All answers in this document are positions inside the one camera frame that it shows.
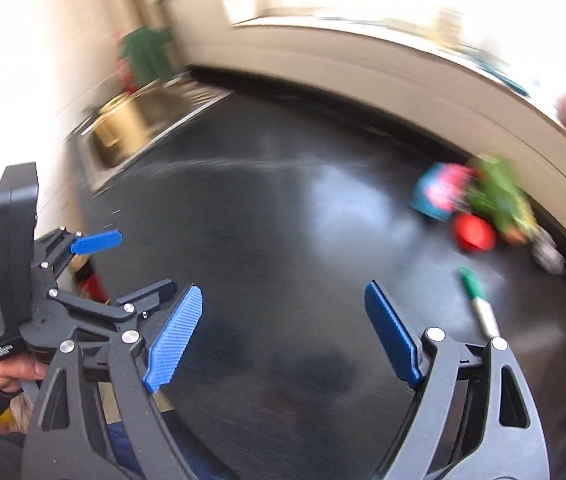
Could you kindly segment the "person's left hand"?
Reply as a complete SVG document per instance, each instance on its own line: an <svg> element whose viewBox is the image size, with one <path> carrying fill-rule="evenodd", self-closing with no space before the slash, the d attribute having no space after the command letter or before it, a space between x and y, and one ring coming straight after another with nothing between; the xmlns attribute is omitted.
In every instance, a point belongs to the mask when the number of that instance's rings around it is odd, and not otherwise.
<svg viewBox="0 0 566 480"><path fill-rule="evenodd" d="M0 362L0 390L18 393L22 382L38 382L48 373L48 367L28 353L16 354Z"/></svg>

